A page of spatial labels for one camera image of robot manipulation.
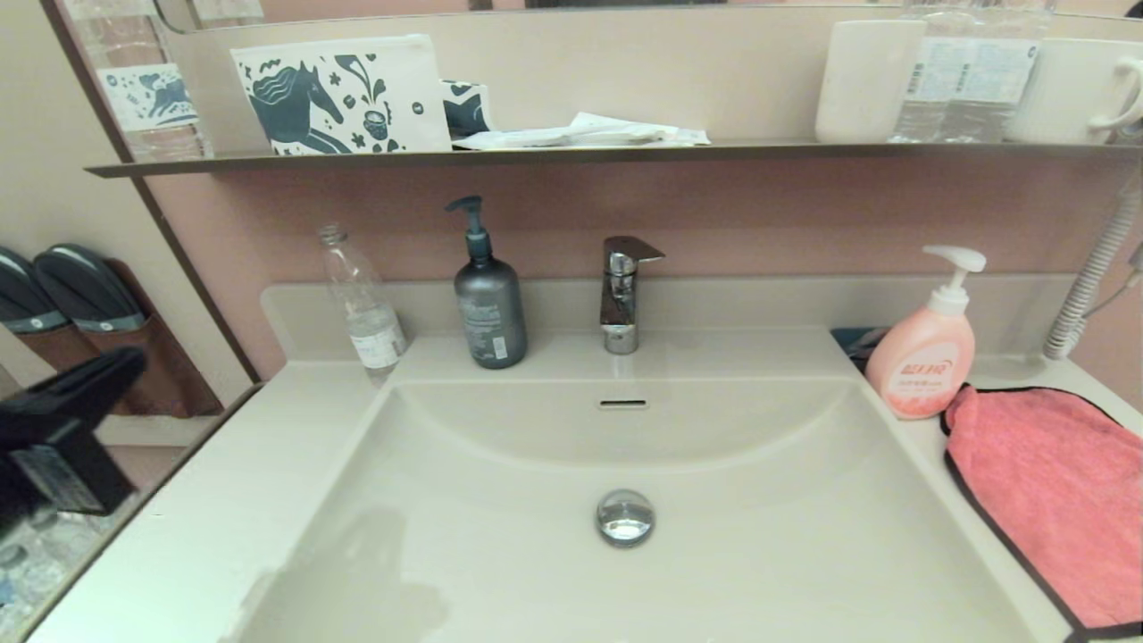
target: pump dispenser nozzle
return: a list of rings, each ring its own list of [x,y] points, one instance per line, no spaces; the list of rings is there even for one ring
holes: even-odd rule
[[[464,208],[469,215],[469,231],[464,239],[469,246],[469,256],[472,258],[488,258],[493,255],[493,241],[488,238],[488,231],[480,224],[480,208],[483,199],[478,194],[462,196],[445,206],[445,211],[456,211]]]
[[[965,308],[968,307],[968,291],[964,287],[965,276],[969,272],[984,270],[988,259],[974,249],[958,246],[925,246],[921,249],[928,254],[944,257],[957,266],[952,280],[933,290],[928,307],[942,314],[964,314]]]

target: bottle label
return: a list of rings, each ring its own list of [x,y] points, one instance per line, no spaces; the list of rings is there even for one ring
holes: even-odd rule
[[[478,305],[472,299],[461,299],[461,316],[464,333],[469,337],[469,349],[479,360],[505,360],[507,347],[504,343],[498,305]]]
[[[1024,39],[976,40],[957,87],[958,101],[1015,105],[1036,64],[1039,42]]]
[[[401,359],[401,354],[405,353],[405,333],[401,332],[401,328],[394,325],[392,329],[386,329],[376,336],[369,336],[365,338],[350,338],[353,341],[353,348],[358,352],[358,357],[361,359],[361,364],[366,369],[385,369],[397,364],[397,361]]]
[[[934,37],[921,40],[905,99],[917,103],[951,101],[970,51],[967,38]]]
[[[123,131],[170,129],[199,121],[178,65],[135,65],[95,73]]]
[[[960,349],[953,343],[928,346],[910,355],[889,378],[886,401],[905,416],[941,412],[957,395],[952,375],[959,359]]]

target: faucet handle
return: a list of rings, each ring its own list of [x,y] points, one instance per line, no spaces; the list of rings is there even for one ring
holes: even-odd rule
[[[615,276],[628,276],[645,260],[666,256],[638,236],[608,236],[604,240],[604,271]]]

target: faucet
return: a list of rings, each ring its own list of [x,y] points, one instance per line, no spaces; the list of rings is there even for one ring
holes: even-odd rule
[[[639,348],[636,271],[640,263],[664,256],[634,236],[608,236],[604,240],[604,297],[599,305],[599,325],[604,329],[607,353],[631,355]]]

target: coiled cord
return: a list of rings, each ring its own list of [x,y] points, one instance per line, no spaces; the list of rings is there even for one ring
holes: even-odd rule
[[[1063,308],[1053,321],[1052,331],[1048,332],[1048,339],[1044,343],[1044,357],[1048,360],[1066,359],[1084,336],[1085,314],[1092,306],[1092,299],[1100,290],[1100,281],[1116,258],[1119,247],[1127,239],[1127,234],[1135,223],[1135,216],[1140,207],[1143,206],[1141,176],[1143,176],[1143,168],[1136,164],[1135,171],[1119,191],[1119,208],[1108,220],[1100,240],[1095,243],[1095,249],[1087,256],[1084,268],[1076,276],[1076,281],[1068,292],[1068,298],[1064,299]]]

